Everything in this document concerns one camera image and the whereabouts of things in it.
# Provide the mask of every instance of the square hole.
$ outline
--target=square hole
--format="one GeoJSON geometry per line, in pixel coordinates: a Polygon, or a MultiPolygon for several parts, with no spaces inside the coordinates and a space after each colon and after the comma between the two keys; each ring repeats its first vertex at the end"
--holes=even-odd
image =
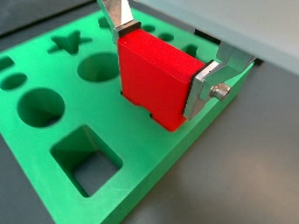
{"type": "Polygon", "coordinates": [[[54,145],[51,154],[84,197],[96,192],[123,166],[120,157],[87,125],[54,145]]]}

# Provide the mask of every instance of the cutout hole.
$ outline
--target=cutout hole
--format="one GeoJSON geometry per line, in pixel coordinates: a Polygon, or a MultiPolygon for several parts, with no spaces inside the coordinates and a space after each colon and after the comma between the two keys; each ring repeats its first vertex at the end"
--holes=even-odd
{"type": "Polygon", "coordinates": [[[19,88],[27,81],[27,76],[24,73],[16,73],[11,75],[2,83],[3,90],[12,90],[19,88]]]}
{"type": "Polygon", "coordinates": [[[187,45],[182,50],[195,58],[198,49],[199,47],[196,45],[187,45]]]}
{"type": "Polygon", "coordinates": [[[174,35],[171,33],[162,33],[158,38],[166,42],[171,42],[174,40],[174,35]]]}
{"type": "Polygon", "coordinates": [[[0,59],[0,72],[6,70],[15,64],[14,60],[10,57],[4,57],[0,59]]]}
{"type": "Polygon", "coordinates": [[[110,29],[108,21],[104,17],[98,20],[98,25],[103,29],[110,29]]]}
{"type": "Polygon", "coordinates": [[[30,126],[42,128],[54,125],[64,113],[62,96],[48,88],[32,90],[19,102],[18,113],[30,126]]]}
{"type": "Polygon", "coordinates": [[[83,38],[80,31],[74,31],[70,36],[54,36],[51,38],[55,46],[48,50],[48,53],[55,53],[64,50],[68,54],[76,54],[80,50],[80,45],[92,41],[91,38],[83,38]]]}
{"type": "Polygon", "coordinates": [[[98,191],[123,166],[122,159],[87,125],[62,139],[51,154],[84,197],[98,191]]]}
{"type": "Polygon", "coordinates": [[[110,81],[118,75],[118,56],[114,53],[95,54],[79,64],[79,77],[84,81],[110,81]]]}
{"type": "Polygon", "coordinates": [[[154,32],[155,31],[155,27],[151,24],[143,25],[143,30],[146,32],[154,32]]]}

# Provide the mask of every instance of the star-shaped hole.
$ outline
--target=star-shaped hole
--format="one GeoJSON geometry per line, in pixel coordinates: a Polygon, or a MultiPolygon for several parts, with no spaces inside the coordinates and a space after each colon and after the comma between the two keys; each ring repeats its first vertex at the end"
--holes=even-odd
{"type": "Polygon", "coordinates": [[[51,40],[55,46],[48,50],[48,53],[55,53],[64,50],[68,54],[76,54],[80,45],[92,41],[92,38],[82,38],[80,31],[75,31],[68,37],[54,36],[51,40]]]}

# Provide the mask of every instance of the circular hole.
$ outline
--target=circular hole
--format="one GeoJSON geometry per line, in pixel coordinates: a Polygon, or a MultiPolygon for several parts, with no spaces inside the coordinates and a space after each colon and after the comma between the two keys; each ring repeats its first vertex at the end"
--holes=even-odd
{"type": "Polygon", "coordinates": [[[16,73],[7,77],[4,82],[2,83],[2,89],[3,90],[12,90],[15,88],[19,88],[24,82],[27,81],[27,76],[24,73],[16,73]]]}
{"type": "Polygon", "coordinates": [[[199,47],[196,45],[187,45],[182,50],[196,58],[198,49],[199,47]]]}
{"type": "Polygon", "coordinates": [[[170,33],[162,33],[158,38],[166,42],[170,42],[174,40],[174,35],[170,33]]]}
{"type": "Polygon", "coordinates": [[[23,121],[34,127],[54,125],[64,113],[62,96],[48,88],[32,90],[19,102],[18,113],[23,121]]]}
{"type": "Polygon", "coordinates": [[[98,25],[103,29],[110,29],[108,21],[104,17],[98,20],[98,25]]]}
{"type": "Polygon", "coordinates": [[[147,25],[143,26],[143,30],[146,32],[154,32],[155,31],[155,27],[152,25],[147,24],[147,25]]]}
{"type": "Polygon", "coordinates": [[[79,64],[79,77],[86,81],[108,81],[118,75],[118,56],[114,53],[95,54],[79,64]]]}

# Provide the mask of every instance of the screw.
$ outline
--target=screw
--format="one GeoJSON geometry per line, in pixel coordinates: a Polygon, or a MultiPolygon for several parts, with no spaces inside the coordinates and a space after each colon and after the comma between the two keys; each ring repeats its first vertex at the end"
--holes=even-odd
{"type": "Polygon", "coordinates": [[[218,86],[211,87],[210,89],[210,97],[215,97],[220,101],[223,101],[230,94],[231,86],[226,83],[220,83],[218,86]]]}

